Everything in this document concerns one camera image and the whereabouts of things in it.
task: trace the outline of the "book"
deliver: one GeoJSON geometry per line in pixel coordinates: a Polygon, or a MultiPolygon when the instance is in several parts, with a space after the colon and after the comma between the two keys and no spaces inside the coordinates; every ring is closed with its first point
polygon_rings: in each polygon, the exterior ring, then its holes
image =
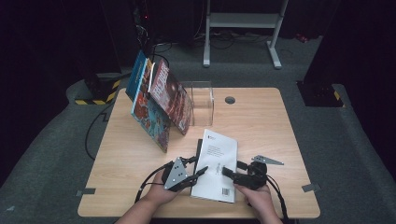
{"type": "Polygon", "coordinates": [[[166,152],[171,120],[155,100],[149,96],[152,69],[151,60],[146,58],[142,52],[139,52],[126,93],[133,101],[131,115],[140,123],[159,148],[166,152]]]}
{"type": "Polygon", "coordinates": [[[192,116],[192,100],[164,60],[160,60],[150,88],[151,97],[169,116],[182,134],[186,134],[192,116]]]}
{"type": "Polygon", "coordinates": [[[228,136],[205,129],[201,148],[197,149],[200,149],[200,152],[194,172],[206,166],[208,168],[198,178],[196,185],[191,188],[191,197],[235,203],[233,181],[221,171],[224,166],[233,172],[236,171],[238,142],[228,136]]]}

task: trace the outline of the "wooden table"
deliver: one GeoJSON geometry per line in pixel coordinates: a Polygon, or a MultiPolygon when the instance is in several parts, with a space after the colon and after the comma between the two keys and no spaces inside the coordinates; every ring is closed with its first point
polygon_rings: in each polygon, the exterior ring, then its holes
{"type": "MultiPolygon", "coordinates": [[[[290,218],[319,216],[313,191],[304,192],[310,184],[289,117],[278,89],[214,88],[212,126],[191,126],[183,136],[172,127],[167,153],[163,153],[130,114],[132,102],[125,89],[119,91],[102,144],[92,167],[86,188],[94,194],[82,196],[78,213],[82,217],[120,217],[134,203],[143,180],[156,168],[176,157],[195,155],[204,129],[210,129],[238,141],[238,160],[250,163],[263,155],[285,165],[268,165],[267,174],[275,179],[285,199],[290,218]],[[227,96],[235,98],[227,104],[227,96]]],[[[192,174],[193,164],[187,170],[192,174]]],[[[270,187],[277,214],[282,217],[280,202],[270,187]]],[[[250,218],[252,209],[237,191],[236,203],[219,203],[190,197],[184,189],[171,203],[161,207],[155,217],[250,218]]]]}

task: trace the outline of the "book page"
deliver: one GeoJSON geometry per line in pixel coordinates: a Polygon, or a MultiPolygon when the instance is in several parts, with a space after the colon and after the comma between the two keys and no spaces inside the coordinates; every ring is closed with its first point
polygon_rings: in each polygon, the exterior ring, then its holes
{"type": "Polygon", "coordinates": [[[233,181],[221,173],[222,167],[235,172],[238,143],[235,139],[205,129],[196,171],[208,166],[191,188],[191,197],[234,203],[233,181]]]}

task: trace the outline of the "yellow and black tape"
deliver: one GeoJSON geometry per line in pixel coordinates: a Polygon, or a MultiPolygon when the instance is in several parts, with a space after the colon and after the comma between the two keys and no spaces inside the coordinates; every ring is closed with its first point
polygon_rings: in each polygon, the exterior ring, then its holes
{"type": "Polygon", "coordinates": [[[106,104],[110,104],[113,101],[114,97],[116,96],[117,87],[119,85],[120,85],[120,80],[114,82],[107,98],[104,98],[104,99],[78,99],[78,100],[75,100],[75,102],[77,105],[106,105],[106,104]]]}

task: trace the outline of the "white metal stand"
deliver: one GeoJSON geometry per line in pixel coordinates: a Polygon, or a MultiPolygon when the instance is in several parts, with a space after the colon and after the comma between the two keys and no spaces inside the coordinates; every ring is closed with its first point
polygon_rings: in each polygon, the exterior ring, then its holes
{"type": "Polygon", "coordinates": [[[275,50],[275,43],[285,16],[286,7],[289,0],[283,0],[279,13],[211,13],[210,0],[207,0],[206,28],[205,28],[205,48],[204,67],[210,66],[210,27],[240,27],[240,28],[271,28],[274,29],[273,38],[267,41],[267,47],[276,69],[281,69],[282,65],[275,50]]]}

